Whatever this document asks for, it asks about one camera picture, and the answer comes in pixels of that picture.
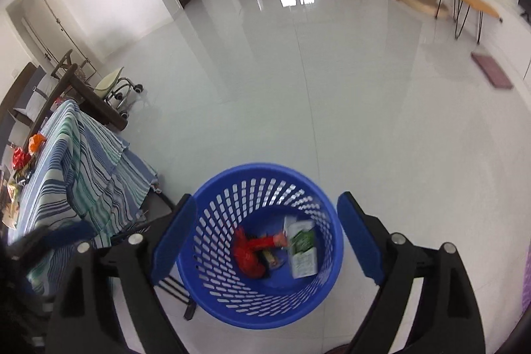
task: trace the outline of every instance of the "chair seat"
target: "chair seat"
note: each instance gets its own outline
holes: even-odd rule
[[[118,68],[107,76],[103,77],[102,81],[99,82],[98,85],[94,88],[94,93],[99,98],[105,98],[116,85],[116,82],[118,81],[122,70],[123,67]]]

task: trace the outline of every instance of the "basket bottom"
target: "basket bottom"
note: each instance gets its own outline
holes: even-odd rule
[[[259,209],[253,212],[247,218],[242,221],[242,227],[245,230],[245,234],[249,236],[262,237],[263,235],[271,236],[282,231],[284,226],[285,216],[292,215],[298,217],[298,219],[309,219],[304,213],[301,215],[301,211],[292,210],[285,206],[269,206]],[[318,251],[318,269],[321,268],[323,262],[323,239],[319,229],[315,228],[317,251]],[[273,254],[282,259],[284,264],[282,267],[269,271],[268,275],[262,279],[252,280],[245,276],[241,276],[245,279],[245,283],[248,286],[256,287],[257,291],[263,294],[269,295],[288,295],[309,285],[316,276],[302,277],[300,279],[294,279],[291,276],[291,269],[288,261],[288,253],[284,249],[275,248]]]

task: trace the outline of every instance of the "blue gripper pad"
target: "blue gripper pad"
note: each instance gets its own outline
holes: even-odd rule
[[[337,200],[337,214],[365,276],[381,285],[386,277],[382,268],[382,253],[363,221],[363,211],[349,199],[349,192]]]
[[[197,205],[190,197],[172,220],[153,251],[151,282],[157,285],[168,277],[197,217]]]

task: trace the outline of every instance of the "basket rim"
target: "basket rim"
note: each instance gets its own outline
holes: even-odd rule
[[[248,320],[252,319],[253,317],[249,317],[245,314],[242,314],[242,319],[236,320],[226,315],[220,314],[219,312],[211,308],[208,303],[203,301],[201,297],[197,295],[197,290],[195,289],[194,284],[190,283],[190,280],[187,277],[187,272],[185,271],[185,268],[181,265],[181,255],[177,257],[176,264],[179,270],[179,275],[181,276],[181,279],[183,281],[184,286],[186,287],[186,290],[190,293],[191,298],[199,306],[201,306],[201,308],[207,311],[210,315],[223,321],[224,323],[233,325],[235,327],[261,330],[261,329],[269,329],[269,328],[278,328],[278,327],[282,327],[282,326],[294,323],[295,321],[309,314],[312,310],[317,308],[318,305],[320,305],[323,302],[323,300],[325,300],[325,298],[328,296],[328,294],[334,287],[337,277],[339,276],[339,272],[341,270],[341,265],[343,262],[343,230],[342,230],[341,222],[339,221],[339,218],[337,215],[337,210],[335,206],[332,204],[332,202],[330,201],[330,199],[328,199],[327,195],[323,192],[323,190],[310,178],[306,177],[305,175],[289,167],[281,166],[280,164],[265,163],[265,162],[249,163],[249,164],[242,164],[240,166],[235,166],[235,167],[226,169],[220,172],[219,174],[215,175],[208,181],[206,181],[203,185],[201,185],[201,187],[196,191],[196,193],[194,193],[193,197],[195,198],[198,195],[201,195],[213,183],[217,182],[218,180],[224,178],[227,175],[231,175],[235,172],[242,172],[242,171],[256,170],[256,169],[275,170],[279,172],[284,172],[288,174],[289,176],[292,176],[295,179],[299,180],[301,183],[310,185],[313,189],[312,195],[317,196],[317,198],[321,201],[321,203],[323,203],[324,207],[327,208],[327,211],[328,211],[327,213],[330,214],[330,221],[333,227],[334,249],[336,252],[334,253],[334,258],[332,261],[332,268],[330,270],[328,279],[319,289],[319,292],[316,293],[313,296],[313,298],[307,301],[304,305],[299,306],[297,308],[297,311],[289,316],[280,318],[278,320],[267,321],[264,323],[259,323],[259,322],[251,323]]]

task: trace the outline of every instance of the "black table leg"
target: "black table leg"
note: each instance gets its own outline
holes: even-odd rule
[[[458,24],[459,24],[459,20],[456,21],[456,39],[461,36],[461,32],[463,31],[463,28],[465,27],[466,19],[468,17],[468,13],[469,12],[470,12],[470,5],[468,6],[468,9],[466,10],[465,20],[463,21],[463,26],[461,26],[461,30],[459,31],[459,34],[457,33],[457,27],[458,27]]]
[[[483,11],[480,11],[480,30],[477,34],[477,44],[480,44],[481,39],[481,28],[483,27]]]
[[[437,20],[437,18],[439,16],[439,10],[441,8],[441,2],[442,2],[442,0],[439,0],[439,6],[437,7],[437,12],[435,13],[435,20]]]

